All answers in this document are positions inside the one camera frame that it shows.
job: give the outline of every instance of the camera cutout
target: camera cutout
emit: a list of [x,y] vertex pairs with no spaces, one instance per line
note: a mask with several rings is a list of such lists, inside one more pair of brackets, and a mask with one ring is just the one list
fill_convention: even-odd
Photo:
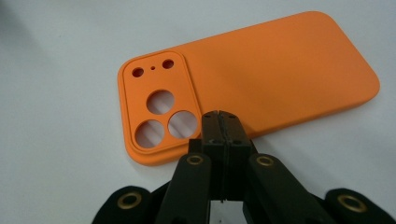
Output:
[[163,68],[164,69],[172,68],[174,64],[175,63],[172,60],[167,59],[167,60],[163,61]]
[[175,97],[170,91],[155,91],[148,97],[149,112],[162,115],[168,112],[175,103]]
[[189,111],[178,111],[169,119],[168,130],[176,138],[192,136],[198,127],[197,118]]
[[163,140],[164,135],[163,125],[154,119],[141,123],[134,133],[137,144],[145,148],[158,146]]
[[138,68],[134,69],[134,71],[132,71],[132,76],[141,77],[141,76],[143,76],[144,73],[145,73],[145,70],[143,70],[143,68],[138,67]]

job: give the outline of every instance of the orange phone case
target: orange phone case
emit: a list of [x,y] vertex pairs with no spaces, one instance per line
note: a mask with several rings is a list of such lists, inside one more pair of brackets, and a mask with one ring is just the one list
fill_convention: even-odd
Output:
[[[118,82],[125,146],[145,165],[185,154],[208,111],[235,114],[254,137],[361,105],[379,91],[373,69],[334,20],[320,12],[134,58],[120,68]],[[171,99],[163,111],[148,103],[158,92]],[[196,119],[192,124],[183,116],[176,120],[179,126],[192,125],[188,136],[172,131],[180,111]],[[150,128],[155,128],[151,136],[140,136],[141,129]],[[158,141],[145,145],[138,140],[142,137]]]

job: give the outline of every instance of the black plastic part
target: black plastic part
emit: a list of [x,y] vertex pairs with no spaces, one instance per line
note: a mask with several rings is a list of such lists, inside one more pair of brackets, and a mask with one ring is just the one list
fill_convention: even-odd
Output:
[[333,189],[326,194],[326,206],[339,223],[396,223],[375,203],[350,189]]
[[248,224],[365,224],[395,220],[363,195],[334,189],[310,194],[277,158],[258,154],[238,117],[212,111],[202,117],[202,139],[191,139],[170,182],[149,193],[126,187],[113,193],[94,224],[205,224],[210,201],[243,201]]
[[335,223],[277,158],[251,156],[247,177],[272,223]]
[[101,207],[93,224],[148,223],[151,195],[146,189],[125,187],[114,192]]
[[156,224],[205,224],[210,214],[211,161],[201,153],[180,158]]
[[213,166],[211,199],[243,201],[248,158],[257,153],[256,148],[236,115],[208,112],[202,116],[202,127],[201,151],[210,157]]

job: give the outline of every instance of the white table surface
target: white table surface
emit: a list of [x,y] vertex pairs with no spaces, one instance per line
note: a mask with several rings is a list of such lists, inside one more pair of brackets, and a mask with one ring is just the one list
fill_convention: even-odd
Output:
[[[254,139],[312,193],[354,189],[396,217],[395,1],[0,0],[0,223],[90,223],[111,193],[175,170],[125,149],[130,58],[307,10],[333,17],[381,81],[366,105]],[[241,203],[211,223],[244,223]]]

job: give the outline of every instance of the metal ring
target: metal ring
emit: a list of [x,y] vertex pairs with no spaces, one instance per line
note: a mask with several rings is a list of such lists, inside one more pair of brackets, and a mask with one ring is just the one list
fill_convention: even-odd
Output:
[[189,156],[187,162],[191,165],[199,165],[204,161],[204,158],[200,156]]
[[256,162],[260,165],[263,166],[272,166],[274,165],[273,159],[267,157],[267,156],[260,156],[256,159]]
[[[359,200],[351,195],[342,194],[337,197],[337,200],[341,205],[343,205],[345,208],[347,208],[353,212],[363,213],[363,212],[367,211],[366,204],[364,204],[361,200]],[[354,201],[355,203],[357,203],[357,206],[347,203],[347,200]]]
[[[128,197],[135,197],[135,201],[133,203],[126,203],[125,199]],[[137,191],[133,191],[120,196],[117,205],[119,206],[120,209],[131,209],[138,206],[141,202],[142,202],[142,195]]]

